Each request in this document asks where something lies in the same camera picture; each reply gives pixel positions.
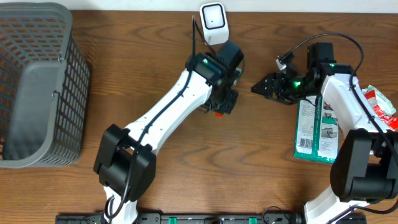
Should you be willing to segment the dark green packet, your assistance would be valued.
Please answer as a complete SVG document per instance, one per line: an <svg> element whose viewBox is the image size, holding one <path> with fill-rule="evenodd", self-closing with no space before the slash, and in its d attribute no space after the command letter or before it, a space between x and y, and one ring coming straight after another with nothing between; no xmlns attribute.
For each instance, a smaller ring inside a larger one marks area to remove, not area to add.
<svg viewBox="0 0 398 224"><path fill-rule="evenodd" d="M294 157L334 163L340 130L336 115L320 96L308 96L298 104Z"/></svg>

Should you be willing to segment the red snack bag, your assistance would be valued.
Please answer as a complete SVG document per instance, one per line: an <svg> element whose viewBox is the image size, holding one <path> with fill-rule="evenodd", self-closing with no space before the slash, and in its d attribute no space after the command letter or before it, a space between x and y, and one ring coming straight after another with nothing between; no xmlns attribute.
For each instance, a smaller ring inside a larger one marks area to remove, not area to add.
<svg viewBox="0 0 398 224"><path fill-rule="evenodd" d="M377 105L375 97L369 97L369 93L364 96L378 117L381 118L393 131L395 131L397 129L397 117L385 114L385 112L383 112L383 110Z"/></svg>

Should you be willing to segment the light green wipes pack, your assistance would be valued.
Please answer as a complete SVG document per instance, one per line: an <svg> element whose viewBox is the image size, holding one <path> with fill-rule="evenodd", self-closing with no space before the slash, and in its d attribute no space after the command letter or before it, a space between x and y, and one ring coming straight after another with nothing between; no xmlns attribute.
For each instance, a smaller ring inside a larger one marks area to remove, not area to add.
<svg viewBox="0 0 398 224"><path fill-rule="evenodd" d="M386 96L384 96L376 87L369 85L367 88L362 89L362 93L364 95L367 95L369 93L370 98L375 97L377 105L388 116L392 116L397 111L391 101Z"/></svg>

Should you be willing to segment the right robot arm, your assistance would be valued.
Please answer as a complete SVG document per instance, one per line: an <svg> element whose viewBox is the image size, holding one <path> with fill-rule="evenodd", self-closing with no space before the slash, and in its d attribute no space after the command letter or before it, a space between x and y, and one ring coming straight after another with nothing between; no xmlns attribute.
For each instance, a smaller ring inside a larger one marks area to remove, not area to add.
<svg viewBox="0 0 398 224"><path fill-rule="evenodd" d="M318 93L345 135L331 167L330 186L307 202L293 223L336 223L356 210L385 215L397 209L397 205L387 210L368 207L397 197L397 133L373 111L351 66L317 62L298 76L284 65L251 91L285 105Z"/></svg>

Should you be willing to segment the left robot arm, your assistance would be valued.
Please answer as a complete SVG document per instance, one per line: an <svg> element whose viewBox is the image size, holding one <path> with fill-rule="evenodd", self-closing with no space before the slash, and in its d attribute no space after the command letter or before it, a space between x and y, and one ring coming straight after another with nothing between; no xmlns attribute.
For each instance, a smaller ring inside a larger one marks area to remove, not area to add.
<svg viewBox="0 0 398 224"><path fill-rule="evenodd" d="M93 166L106 192L102 223L134 223L137 201L155 179L157 156L170 135L197 108L230 114L243 74L241 51L190 57L175 85L144 115L124 128L112 124Z"/></svg>

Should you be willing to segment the white barcode scanner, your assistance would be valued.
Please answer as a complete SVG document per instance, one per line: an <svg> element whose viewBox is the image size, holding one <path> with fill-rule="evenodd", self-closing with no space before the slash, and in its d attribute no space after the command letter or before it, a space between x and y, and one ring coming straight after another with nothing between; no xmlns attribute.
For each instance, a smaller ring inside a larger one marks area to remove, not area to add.
<svg viewBox="0 0 398 224"><path fill-rule="evenodd" d="M229 26L224 5L220 2L203 4L199 12L205 44L225 43L229 39Z"/></svg>

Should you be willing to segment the grey plastic mesh basket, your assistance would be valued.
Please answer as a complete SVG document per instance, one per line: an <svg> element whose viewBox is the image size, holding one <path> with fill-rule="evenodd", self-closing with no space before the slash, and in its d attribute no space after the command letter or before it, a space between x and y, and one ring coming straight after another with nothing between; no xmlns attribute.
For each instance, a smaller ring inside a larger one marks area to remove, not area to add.
<svg viewBox="0 0 398 224"><path fill-rule="evenodd" d="M83 142L90 69L54 2L1 4L1 167L61 167Z"/></svg>

